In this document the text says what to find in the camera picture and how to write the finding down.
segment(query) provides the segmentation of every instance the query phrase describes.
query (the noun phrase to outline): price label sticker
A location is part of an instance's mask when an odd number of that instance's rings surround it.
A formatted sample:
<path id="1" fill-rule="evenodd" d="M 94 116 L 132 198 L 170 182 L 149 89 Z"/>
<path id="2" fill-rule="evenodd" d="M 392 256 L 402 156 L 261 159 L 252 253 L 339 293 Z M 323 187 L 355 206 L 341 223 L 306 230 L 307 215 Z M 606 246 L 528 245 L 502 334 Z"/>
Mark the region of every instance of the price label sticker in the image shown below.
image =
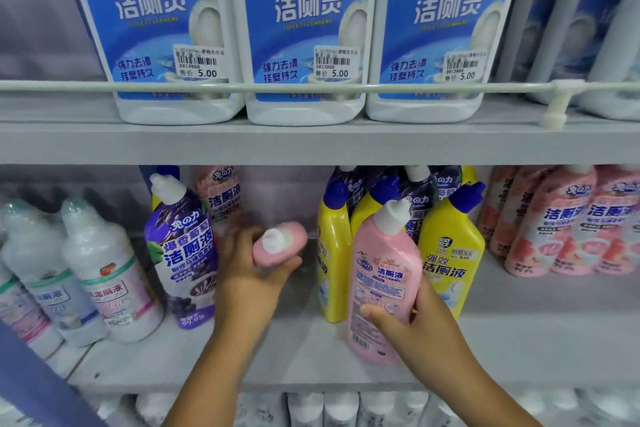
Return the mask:
<path id="1" fill-rule="evenodd" d="M 360 48 L 316 46 L 314 76 L 320 80 L 350 80 L 360 74 Z"/>
<path id="2" fill-rule="evenodd" d="M 206 46 L 173 45 L 175 72 L 180 78 L 228 79 L 227 59 L 224 48 Z"/>
<path id="3" fill-rule="evenodd" d="M 486 49 L 450 51 L 444 56 L 442 81 L 444 83 L 482 81 L 486 67 Z"/>

